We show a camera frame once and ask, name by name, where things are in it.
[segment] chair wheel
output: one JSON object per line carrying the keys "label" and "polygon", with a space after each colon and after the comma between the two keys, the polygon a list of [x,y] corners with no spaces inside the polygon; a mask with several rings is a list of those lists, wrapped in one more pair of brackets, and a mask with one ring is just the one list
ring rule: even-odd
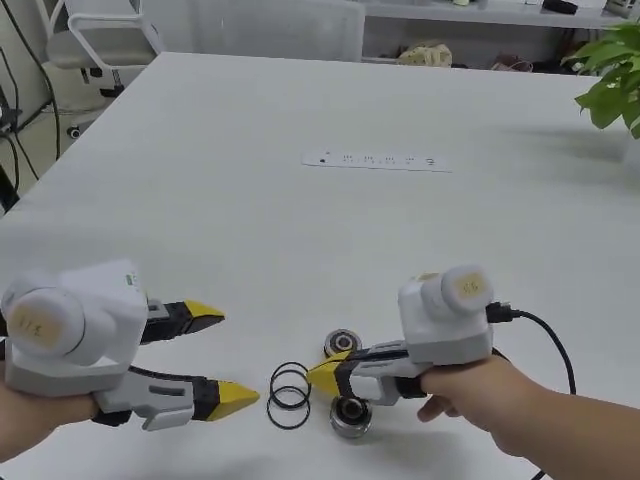
{"label": "chair wheel", "polygon": [[69,138],[76,140],[80,138],[80,129],[78,127],[69,127],[67,128],[67,135],[69,135]]}

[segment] label sticker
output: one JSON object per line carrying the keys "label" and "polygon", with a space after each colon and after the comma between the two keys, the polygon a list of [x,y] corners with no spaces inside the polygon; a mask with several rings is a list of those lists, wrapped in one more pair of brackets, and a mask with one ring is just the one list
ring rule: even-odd
{"label": "label sticker", "polygon": [[477,297],[487,290],[484,276],[480,272],[469,273],[453,282],[462,299]]}
{"label": "label sticker", "polygon": [[19,306],[9,317],[7,328],[10,335],[20,336],[44,348],[53,347],[60,338],[62,325],[52,320],[46,312]]}

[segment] yellow fingertip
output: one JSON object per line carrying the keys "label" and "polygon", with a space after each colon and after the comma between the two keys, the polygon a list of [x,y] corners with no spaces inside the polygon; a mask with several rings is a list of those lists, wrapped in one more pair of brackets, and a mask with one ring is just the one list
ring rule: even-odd
{"label": "yellow fingertip", "polygon": [[213,316],[224,318],[224,313],[217,308],[213,308],[203,303],[196,302],[195,300],[185,300],[184,304],[187,306],[187,309],[194,317]]}
{"label": "yellow fingertip", "polygon": [[337,353],[329,357],[320,365],[309,370],[307,373],[307,382],[327,395],[331,395],[332,397],[339,396],[340,389],[338,387],[338,382],[336,381],[336,368],[338,368],[350,353],[350,351]]}
{"label": "yellow fingertip", "polygon": [[207,422],[219,420],[243,408],[253,405],[260,398],[258,392],[254,392],[238,383],[218,382],[220,391],[220,404],[207,418]]}

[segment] metal bearing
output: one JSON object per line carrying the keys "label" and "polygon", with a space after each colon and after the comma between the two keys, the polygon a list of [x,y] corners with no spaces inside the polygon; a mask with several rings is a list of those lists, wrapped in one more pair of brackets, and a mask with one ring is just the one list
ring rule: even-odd
{"label": "metal bearing", "polygon": [[359,398],[336,397],[331,403],[329,422],[341,437],[354,440],[371,427],[371,406]]}
{"label": "metal bearing", "polygon": [[327,358],[338,353],[362,349],[362,340],[351,330],[334,330],[324,341],[324,354]]}

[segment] cable on floor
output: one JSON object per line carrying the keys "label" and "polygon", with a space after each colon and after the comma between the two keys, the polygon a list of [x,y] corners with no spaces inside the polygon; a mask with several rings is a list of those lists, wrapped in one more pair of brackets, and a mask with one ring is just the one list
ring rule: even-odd
{"label": "cable on floor", "polygon": [[27,153],[27,150],[24,148],[24,145],[20,140],[20,136],[18,135],[18,115],[20,113],[20,90],[18,88],[18,82],[16,81],[16,77],[13,75],[13,70],[11,69],[11,65],[9,64],[9,60],[7,59],[7,55],[2,47],[0,47],[0,56],[2,57],[2,60],[4,62],[5,68],[9,75],[9,79],[11,80],[11,84],[13,85],[13,92],[15,94],[14,109],[16,110],[16,117],[11,124],[11,130],[13,131],[18,147],[20,148],[20,150],[22,151],[22,154],[24,155],[27,165],[29,165],[29,169],[31,170],[31,173],[36,178],[36,180],[40,180],[40,177],[38,176],[38,173],[36,172],[36,169],[33,167],[33,163],[31,162],[31,157],[29,157],[29,154]]}
{"label": "cable on floor", "polygon": [[56,100],[56,95],[55,95],[55,92],[53,90],[53,84],[51,83],[51,79],[49,78],[49,75],[47,74],[47,72],[45,71],[44,67],[40,63],[40,60],[38,59],[38,56],[35,54],[35,52],[31,48],[31,45],[29,45],[29,42],[27,41],[26,37],[24,36],[24,33],[22,32],[22,29],[20,28],[20,25],[18,24],[18,22],[16,20],[16,17],[14,16],[13,12],[9,8],[9,5],[7,4],[7,0],[0,0],[0,4],[2,4],[4,9],[6,10],[7,17],[9,18],[9,21],[13,25],[13,28],[16,31],[16,33],[18,34],[18,37],[20,38],[20,41],[24,45],[24,48],[27,50],[27,53],[29,54],[29,56],[31,57],[33,62],[36,64],[36,67],[40,71],[40,74],[42,75],[42,78],[44,79],[44,82],[47,85],[47,90],[49,90],[49,96],[50,96],[50,99],[51,99],[51,106],[53,107],[53,115],[54,115],[55,123],[56,123],[56,161],[57,161],[60,158],[60,153],[61,153],[61,137],[60,137],[60,135],[61,135],[60,128],[61,127],[60,127],[60,112],[58,111],[58,102]]}
{"label": "cable on floor", "polygon": [[18,197],[18,189],[20,188],[20,157],[18,156],[18,149],[16,148],[16,144],[13,142],[11,137],[6,133],[0,133],[0,138],[5,139],[9,142],[9,146],[11,147],[11,153],[13,154],[13,170],[15,175],[15,184],[13,185],[13,194],[15,195],[16,200]]}

